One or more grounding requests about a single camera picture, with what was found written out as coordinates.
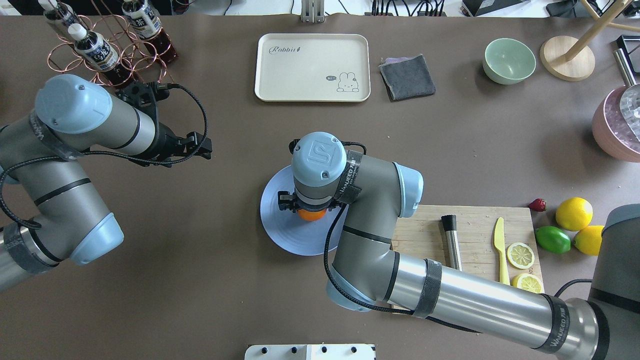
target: robotic arm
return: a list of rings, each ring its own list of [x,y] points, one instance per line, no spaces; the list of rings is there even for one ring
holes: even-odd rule
[[[327,292],[338,305],[368,311],[397,304],[492,334],[560,359],[632,359],[640,335],[640,204],[615,209],[589,300],[566,302],[466,274],[430,259],[390,250],[398,217],[410,217],[422,176],[397,163],[346,152],[328,133],[311,133],[293,149],[295,193],[278,194],[281,209],[321,211],[349,204]],[[347,294],[343,296],[337,287]]]
[[[179,138],[157,121],[156,100],[167,96],[155,83],[134,83],[115,97],[59,75],[38,92],[34,111],[0,129],[0,169],[7,182],[23,185],[40,212],[24,221],[9,211],[16,222],[0,232],[0,291],[67,258],[87,264],[122,243],[113,213],[76,161],[91,146],[115,149],[140,165],[181,161],[166,161],[171,156],[211,158],[206,133]],[[17,164],[23,166],[9,173]]]

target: round wooden disc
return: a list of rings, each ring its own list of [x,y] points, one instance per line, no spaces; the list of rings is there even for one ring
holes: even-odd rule
[[[564,54],[577,41],[576,38],[566,36],[550,38],[540,48],[540,62],[551,74],[562,80],[580,81],[588,78],[596,66],[596,58],[588,46],[570,61],[564,58]]]

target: gray cloth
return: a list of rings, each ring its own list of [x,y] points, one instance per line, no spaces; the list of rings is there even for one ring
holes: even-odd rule
[[[414,58],[387,58],[386,62],[380,65],[380,72],[392,100],[427,96],[436,92],[436,86],[422,54]]]

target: metal scoop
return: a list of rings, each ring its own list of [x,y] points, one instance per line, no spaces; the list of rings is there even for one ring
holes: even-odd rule
[[[616,59],[616,63],[618,63],[622,78],[627,86],[627,89],[620,97],[620,112],[631,128],[631,131],[633,131],[638,141],[640,141],[640,85],[636,83],[636,79],[631,72],[631,67],[622,49],[615,50],[613,56]]]

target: bunny drawing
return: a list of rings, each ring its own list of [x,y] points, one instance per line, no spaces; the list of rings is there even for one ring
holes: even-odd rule
[[[356,74],[350,72],[341,72],[340,81],[338,82],[338,92],[359,92],[358,81],[356,80]]]

